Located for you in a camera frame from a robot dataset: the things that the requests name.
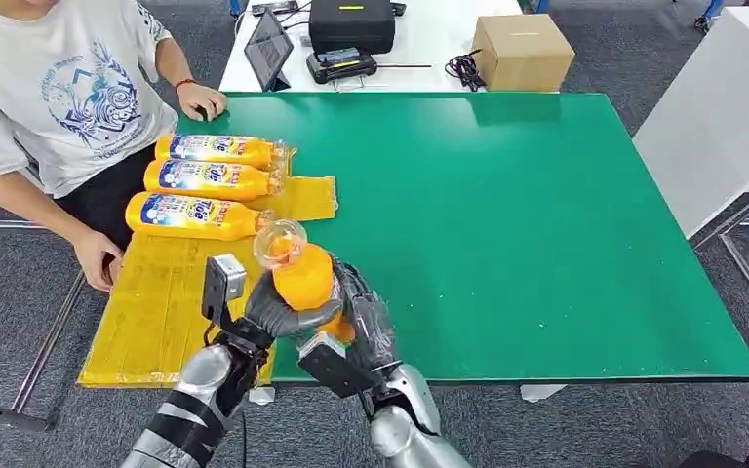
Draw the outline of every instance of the yellow mat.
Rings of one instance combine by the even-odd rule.
[[[290,177],[280,197],[247,205],[272,208],[280,218],[299,221],[332,218],[337,210],[335,180]],[[262,272],[254,261],[253,241],[135,234],[78,382],[95,388],[172,386],[184,362],[202,347],[202,334],[209,324],[201,313],[207,258],[231,253],[246,267],[245,293],[228,304],[232,315],[241,315]],[[272,367],[273,350],[260,384],[270,381]]]

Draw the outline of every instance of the plastic bottle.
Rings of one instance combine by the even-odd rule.
[[[295,152],[282,140],[266,141],[251,136],[167,134],[156,140],[154,154],[157,160],[237,163],[262,170],[284,170]]]
[[[134,232],[164,237],[235,241],[253,236],[274,219],[237,202],[141,192],[125,210]]]
[[[277,220],[269,223],[254,239],[254,256],[271,270],[277,292],[294,310],[314,309],[329,299],[339,298],[339,284],[332,258],[320,247],[309,244],[298,223]],[[354,329],[342,314],[320,327],[342,343],[354,339]]]
[[[152,161],[144,172],[151,192],[248,202],[280,191],[279,171],[264,173],[244,164],[165,159]]]

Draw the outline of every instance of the white table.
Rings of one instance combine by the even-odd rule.
[[[432,68],[381,68],[373,76],[363,79],[362,91],[464,91],[460,82],[447,75],[444,65],[455,56],[468,54],[478,17],[520,15],[516,0],[403,0],[406,13],[395,19],[395,44],[388,54],[374,56],[379,64],[431,64]],[[254,3],[267,0],[251,0]],[[308,20],[308,13],[299,13],[284,25]],[[231,57],[222,75],[219,90],[223,92],[258,92],[259,83],[245,57],[245,47],[254,32],[258,18],[250,14],[243,17],[239,33],[231,50]],[[291,56],[283,65],[283,74],[292,85],[292,91],[336,91],[330,84],[318,85],[305,66],[313,51],[300,45],[300,35],[308,34],[308,24],[287,31],[295,44]],[[360,87],[358,78],[341,80],[342,91]]]
[[[688,238],[749,191],[749,7],[723,9],[633,144]]]

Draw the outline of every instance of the man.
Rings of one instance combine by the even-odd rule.
[[[70,242],[106,292],[130,242],[125,207],[177,122],[143,70],[168,80],[192,119],[225,108],[136,0],[0,0],[0,206]],[[28,161],[16,141],[55,201],[18,173]]]

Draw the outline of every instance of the white t-shirt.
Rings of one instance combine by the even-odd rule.
[[[0,16],[0,175],[27,159],[62,197],[173,130],[147,83],[171,34],[136,0],[62,0],[43,18]]]

